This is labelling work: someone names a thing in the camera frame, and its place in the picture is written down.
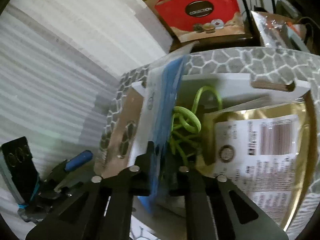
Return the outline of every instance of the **blue handle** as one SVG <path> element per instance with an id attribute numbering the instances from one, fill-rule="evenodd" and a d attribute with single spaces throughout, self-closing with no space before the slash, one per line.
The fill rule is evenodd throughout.
<path id="1" fill-rule="evenodd" d="M 83 164 L 87 163 L 88 161 L 91 161 L 92 156 L 92 152 L 90 152 L 89 150 L 85 150 L 76 157 L 72 158 L 70 161 L 68 161 L 64 170 L 67 172 L 74 171 Z"/>

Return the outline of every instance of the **silver screw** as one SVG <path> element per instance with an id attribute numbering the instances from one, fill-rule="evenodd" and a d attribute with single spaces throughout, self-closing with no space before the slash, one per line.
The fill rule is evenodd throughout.
<path id="1" fill-rule="evenodd" d="M 217 177 L 217 180 L 218 180 L 219 182 L 226 182 L 228 179 L 227 179 L 227 177 L 226 177 L 225 175 L 219 175 L 219 176 Z"/>
<path id="2" fill-rule="evenodd" d="M 93 176 L 93 177 L 91 178 L 91 181 L 92 181 L 93 183 L 99 183 L 99 182 L 102 181 L 102 178 L 101 178 L 100 176 Z"/>
<path id="3" fill-rule="evenodd" d="M 140 170 L 140 167 L 137 165 L 133 165 L 129 167 L 129 171 L 132 171 L 132 172 L 137 172 L 139 170 Z"/>
<path id="4" fill-rule="evenodd" d="M 189 168 L 187 166 L 180 166 L 179 167 L 179 171 L 180 172 L 188 172 L 189 171 Z"/>

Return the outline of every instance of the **gold foil pouch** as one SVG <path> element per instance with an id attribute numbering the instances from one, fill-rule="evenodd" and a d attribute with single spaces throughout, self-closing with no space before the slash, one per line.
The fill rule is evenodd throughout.
<path id="1" fill-rule="evenodd" d="M 196 168 L 225 174 L 286 229 L 297 210 L 307 168 L 309 117 L 303 100 L 204 114 Z"/>

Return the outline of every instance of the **gray patterned fabric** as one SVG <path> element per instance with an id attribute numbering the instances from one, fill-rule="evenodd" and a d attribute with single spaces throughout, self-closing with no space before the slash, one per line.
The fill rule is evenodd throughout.
<path id="1" fill-rule="evenodd" d="M 206 73 L 250 73 L 252 81 L 269 81 L 272 83 L 290 84 L 294 78 L 308 81 L 311 84 L 311 95 L 320 115 L 320 57 L 317 55 L 291 50 L 264 47 L 244 47 L 203 51 L 188 55 L 184 75 Z M 101 159 L 107 154 L 108 140 L 122 110 L 126 91 L 132 82 L 146 80 L 148 66 L 132 70 L 122 76 L 116 98 L 107 116 L 105 133 L 100 143 Z M 320 150 L 320 124 L 317 123 L 318 154 Z M 320 160 L 316 165 L 313 181 L 293 222 L 287 230 L 289 239 L 295 239 L 311 218 L 320 201 Z"/>

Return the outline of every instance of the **lime green cord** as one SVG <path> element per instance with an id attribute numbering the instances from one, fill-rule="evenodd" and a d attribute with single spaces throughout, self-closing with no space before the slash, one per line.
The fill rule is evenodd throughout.
<path id="1" fill-rule="evenodd" d="M 171 136 L 169 139 L 169 144 L 170 144 L 171 152 L 173 155 L 176 154 L 176 151 L 179 152 L 184 166 L 188 166 L 188 157 L 193 156 L 194 153 L 188 154 L 186 156 L 179 144 L 181 142 L 185 142 L 185 143 L 188 143 L 194 149 L 199 148 L 199 143 L 194 142 L 191 139 L 198 137 L 198 133 L 201 131 L 201 123 L 195 114 L 196 114 L 196 111 L 199 106 L 199 100 L 201 98 L 201 95 L 203 92 L 205 92 L 207 90 L 211 91 L 215 95 L 217 102 L 218 102 L 218 110 L 221 110 L 222 109 L 222 99 L 221 99 L 220 95 L 217 93 L 217 91 L 213 87 L 210 87 L 210 86 L 201 87 L 197 91 L 195 99 L 193 101 L 191 111 L 184 108 L 184 107 L 181 107 L 181 106 L 175 106 L 173 108 L 173 115 L 172 115 L 172 122 L 171 122 Z M 180 124 L 174 124 L 175 118 L 179 118 Z M 192 134 L 190 134 L 188 136 L 183 136 L 176 131 L 182 127 Z M 175 135 L 179 139 L 175 140 L 173 138 L 173 135 Z"/>

